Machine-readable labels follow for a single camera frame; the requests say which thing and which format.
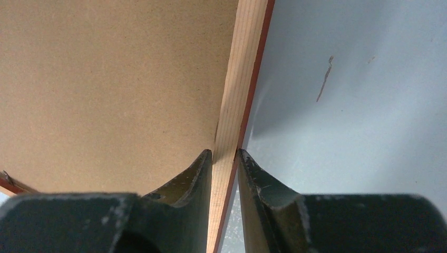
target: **wood grain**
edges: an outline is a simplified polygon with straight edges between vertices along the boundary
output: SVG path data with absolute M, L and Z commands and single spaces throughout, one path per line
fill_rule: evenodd
M 207 252 L 217 252 L 274 1 L 240 0 L 213 157 Z

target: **wooden strip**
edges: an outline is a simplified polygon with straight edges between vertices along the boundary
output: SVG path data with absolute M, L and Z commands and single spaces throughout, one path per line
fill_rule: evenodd
M 272 0 L 240 0 L 238 4 L 216 132 L 208 224 L 208 253 L 218 250 L 231 187 L 234 183 L 235 151 L 244 138 L 273 4 Z
M 5 195 L 8 195 L 8 196 L 10 196 L 10 197 L 15 196 L 15 193 L 13 193 L 12 191 L 10 191 L 10 190 L 8 190 L 8 189 L 6 189 L 6 188 L 3 188 L 3 187 L 1 187 L 1 186 L 0 186 L 0 192 L 3 193 L 3 194 L 5 194 Z
M 0 172 L 0 187 L 9 192 L 12 192 L 14 195 L 26 192 L 32 192 L 32 193 L 38 192 L 35 189 L 28 187 L 27 185 L 16 180 L 15 178 L 13 178 L 13 180 L 14 185 L 10 184 L 5 177 L 5 174 Z
M 268 0 L 267 8 L 264 17 L 263 28 L 261 31 L 261 36 L 259 40 L 258 52 L 256 53 L 255 65 L 253 68 L 253 73 L 251 75 L 250 88 L 248 90 L 247 102 L 245 104 L 244 116 L 242 117 L 242 123 L 239 130 L 239 140 L 237 148 L 242 148 L 242 143 L 244 142 L 245 132 L 247 131 L 248 117 L 251 111 L 251 105 L 253 103 L 253 98 L 255 95 L 256 83 L 258 82 L 259 70 L 261 68 L 261 62 L 263 59 L 264 48 L 267 41 L 268 28 L 270 27 L 271 15 L 273 13 L 273 6 L 275 5 L 275 0 Z M 222 232 L 224 226 L 226 226 L 226 215 L 228 215 L 228 206 L 231 197 L 231 191 L 233 189 L 235 176 L 236 176 L 237 164 L 233 161 L 233 166 L 231 170 L 230 180 L 228 183 L 227 193 L 225 196 L 225 202 L 223 206 L 222 217 L 220 219 L 217 240 L 215 244 L 215 253 L 220 249 L 220 242 L 222 241 Z

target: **hardboard panel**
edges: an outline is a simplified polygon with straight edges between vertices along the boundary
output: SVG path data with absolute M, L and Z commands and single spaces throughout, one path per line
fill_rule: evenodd
M 1 170 L 145 194 L 213 148 L 231 1 L 1 1 Z

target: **light blue surface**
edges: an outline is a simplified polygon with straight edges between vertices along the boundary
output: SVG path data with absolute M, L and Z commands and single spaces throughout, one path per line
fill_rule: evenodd
M 446 217 L 446 62 L 447 1 L 276 0 L 245 147 L 300 193 L 419 193 Z M 221 252 L 245 252 L 238 193 Z
M 9 199 L 9 196 L 0 192 L 0 206 L 3 205 L 3 202 L 7 199 Z

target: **wooden panel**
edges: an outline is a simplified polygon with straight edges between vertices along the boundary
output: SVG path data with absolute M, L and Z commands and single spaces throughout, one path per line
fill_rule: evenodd
M 150 192 L 214 144 L 237 0 L 3 1 L 0 170 Z

